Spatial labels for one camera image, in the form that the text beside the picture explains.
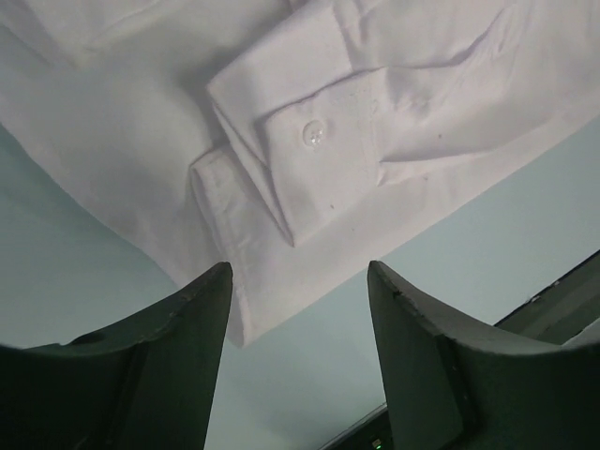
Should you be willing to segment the white long sleeve shirt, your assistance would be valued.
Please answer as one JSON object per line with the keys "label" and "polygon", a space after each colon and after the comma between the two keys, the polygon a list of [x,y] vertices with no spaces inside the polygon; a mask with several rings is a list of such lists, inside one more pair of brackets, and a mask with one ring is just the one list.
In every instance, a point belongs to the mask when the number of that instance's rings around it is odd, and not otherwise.
{"label": "white long sleeve shirt", "polygon": [[599,114],[595,1],[5,1],[1,122],[244,347]]}

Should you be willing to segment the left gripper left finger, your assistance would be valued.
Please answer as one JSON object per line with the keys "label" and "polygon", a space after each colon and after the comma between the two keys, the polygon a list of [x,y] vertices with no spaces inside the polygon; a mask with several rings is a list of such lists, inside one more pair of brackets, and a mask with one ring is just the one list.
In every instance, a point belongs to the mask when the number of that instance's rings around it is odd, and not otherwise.
{"label": "left gripper left finger", "polygon": [[3,347],[2,447],[203,448],[232,295],[221,262],[68,344]]}

